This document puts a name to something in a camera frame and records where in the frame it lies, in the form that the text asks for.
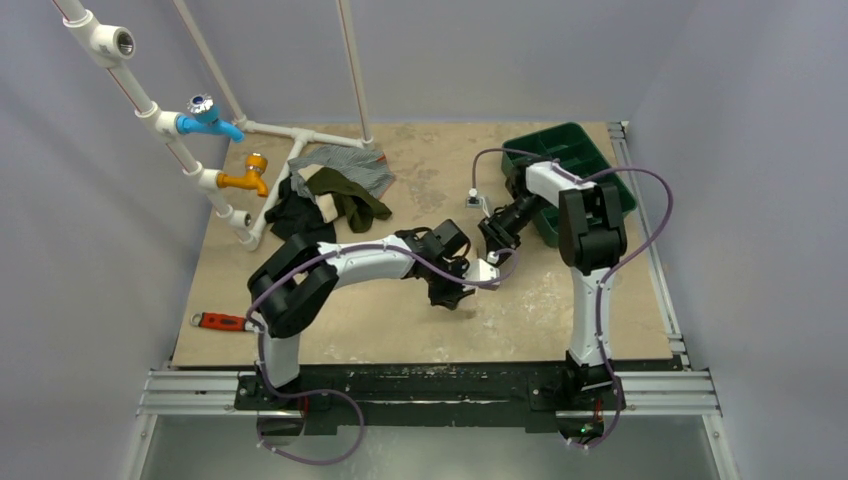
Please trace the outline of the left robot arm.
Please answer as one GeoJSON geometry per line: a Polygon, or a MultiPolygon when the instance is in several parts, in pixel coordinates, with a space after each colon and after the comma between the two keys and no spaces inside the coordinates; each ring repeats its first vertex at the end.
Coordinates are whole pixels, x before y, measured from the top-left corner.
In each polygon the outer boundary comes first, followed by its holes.
{"type": "Polygon", "coordinates": [[[260,397],[275,409],[295,402],[300,336],[331,293],[373,280],[421,279],[431,305],[454,310],[473,292],[459,282],[470,267],[470,246],[469,237],[451,220],[348,244],[291,237],[247,281],[250,319],[261,325],[260,397]]]}

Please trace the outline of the beige underwear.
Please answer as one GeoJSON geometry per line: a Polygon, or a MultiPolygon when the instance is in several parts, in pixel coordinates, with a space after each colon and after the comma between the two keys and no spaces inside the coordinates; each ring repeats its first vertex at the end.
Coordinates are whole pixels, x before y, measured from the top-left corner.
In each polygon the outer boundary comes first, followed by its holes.
{"type": "Polygon", "coordinates": [[[463,320],[473,319],[479,313],[479,298],[476,295],[463,298],[456,311],[457,317],[463,320]]]}

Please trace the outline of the green compartment tray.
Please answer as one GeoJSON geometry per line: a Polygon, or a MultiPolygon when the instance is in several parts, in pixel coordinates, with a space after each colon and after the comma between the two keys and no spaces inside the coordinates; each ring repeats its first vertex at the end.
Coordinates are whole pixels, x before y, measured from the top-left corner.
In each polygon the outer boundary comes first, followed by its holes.
{"type": "MultiPolygon", "coordinates": [[[[563,169],[578,177],[587,177],[611,168],[611,164],[586,130],[574,122],[509,139],[502,147],[557,158],[563,169]]],[[[542,241],[550,248],[558,247],[558,218],[556,207],[546,207],[532,219],[542,241]]]]}

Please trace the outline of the black underwear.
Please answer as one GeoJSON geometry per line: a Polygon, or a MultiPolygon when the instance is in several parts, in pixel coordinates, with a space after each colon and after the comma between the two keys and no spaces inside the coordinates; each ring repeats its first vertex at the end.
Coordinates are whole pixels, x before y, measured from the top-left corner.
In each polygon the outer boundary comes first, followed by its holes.
{"type": "Polygon", "coordinates": [[[292,189],[289,179],[280,183],[277,192],[277,203],[264,213],[273,235],[283,241],[300,236],[310,242],[336,242],[334,226],[324,221],[317,205],[292,189]]]}

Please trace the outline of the striped grey underwear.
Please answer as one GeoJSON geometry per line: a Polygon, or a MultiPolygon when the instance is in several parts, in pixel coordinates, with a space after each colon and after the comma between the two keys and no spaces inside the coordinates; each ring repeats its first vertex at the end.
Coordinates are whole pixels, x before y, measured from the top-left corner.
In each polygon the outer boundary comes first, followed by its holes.
{"type": "Polygon", "coordinates": [[[288,160],[286,165],[289,167],[292,190],[311,201],[314,201],[314,195],[300,171],[314,165],[338,171],[375,198],[381,198],[395,181],[395,175],[382,152],[355,147],[322,145],[288,160]]]}

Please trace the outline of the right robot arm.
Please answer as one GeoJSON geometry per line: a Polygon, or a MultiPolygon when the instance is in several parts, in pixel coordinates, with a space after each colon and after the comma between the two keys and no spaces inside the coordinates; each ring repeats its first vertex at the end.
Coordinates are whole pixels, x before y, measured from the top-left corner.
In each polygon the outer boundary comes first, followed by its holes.
{"type": "Polygon", "coordinates": [[[544,207],[558,212],[558,250],[574,287],[573,324],[561,381],[564,399],[584,407],[615,384],[607,330],[616,267],[627,250],[618,189],[576,177],[553,161],[516,167],[507,181],[512,202],[478,223],[490,263],[520,246],[520,232],[544,207]]]}

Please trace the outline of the dark green underwear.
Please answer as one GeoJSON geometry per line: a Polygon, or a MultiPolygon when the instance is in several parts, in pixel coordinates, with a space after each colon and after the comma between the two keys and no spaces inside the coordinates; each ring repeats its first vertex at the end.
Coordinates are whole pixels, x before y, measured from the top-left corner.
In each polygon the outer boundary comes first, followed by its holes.
{"type": "Polygon", "coordinates": [[[313,195],[325,223],[344,218],[353,233],[365,233],[375,220],[388,220],[393,212],[362,185],[337,170],[310,165],[298,171],[313,195]]]}

